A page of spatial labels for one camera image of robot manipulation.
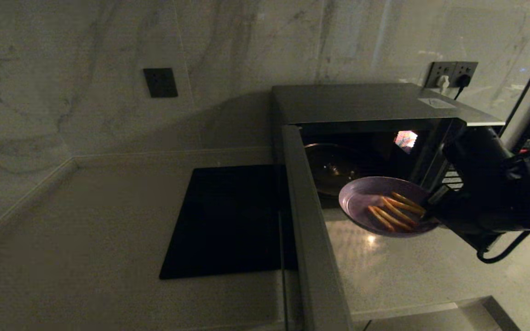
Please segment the marble wall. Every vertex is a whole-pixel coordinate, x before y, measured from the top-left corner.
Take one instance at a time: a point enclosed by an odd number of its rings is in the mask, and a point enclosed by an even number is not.
[[[504,119],[530,0],[0,0],[0,214],[70,155],[269,145],[273,85],[423,84],[460,60],[479,65],[459,100]],[[147,67],[179,97],[150,98]]]

